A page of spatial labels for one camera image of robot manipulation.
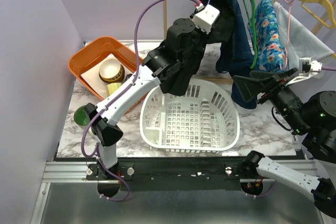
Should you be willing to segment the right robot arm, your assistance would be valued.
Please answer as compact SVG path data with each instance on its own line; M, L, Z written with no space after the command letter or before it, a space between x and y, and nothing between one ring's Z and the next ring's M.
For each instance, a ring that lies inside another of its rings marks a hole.
M289 86L296 72L296 68L281 73L251 71L249 77L233 76L233 81L245 101L261 94L259 104L271 102L290 126L291 134L304 136L303 146L320 162L329 178L300 173L257 151L251 151L235 172L280 182L335 218L335 91L318 92L303 103Z

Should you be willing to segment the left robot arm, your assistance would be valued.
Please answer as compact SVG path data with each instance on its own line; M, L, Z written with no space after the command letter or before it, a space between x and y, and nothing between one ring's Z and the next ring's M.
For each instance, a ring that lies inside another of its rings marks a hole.
M208 34L189 18L177 19L166 39L150 51L136 72L115 93L99 104L88 103L89 127L98 138L98 173L104 179L116 175L116 143L123 132L117 123L125 112L155 87L163 93L184 95L204 55Z

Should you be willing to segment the black skirt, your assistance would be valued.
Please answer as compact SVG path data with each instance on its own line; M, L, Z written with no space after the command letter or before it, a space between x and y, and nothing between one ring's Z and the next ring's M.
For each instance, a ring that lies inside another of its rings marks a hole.
M177 19L168 29L162 48L167 55L175 57L175 64L160 74L164 78L160 84L163 93L184 95L191 77L200 68L206 45L227 42L233 33L235 14L228 0L201 0L201 3L217 9L219 16L210 26L209 33L202 31L195 22L192 22L191 32L182 32L182 26L178 24L182 19Z

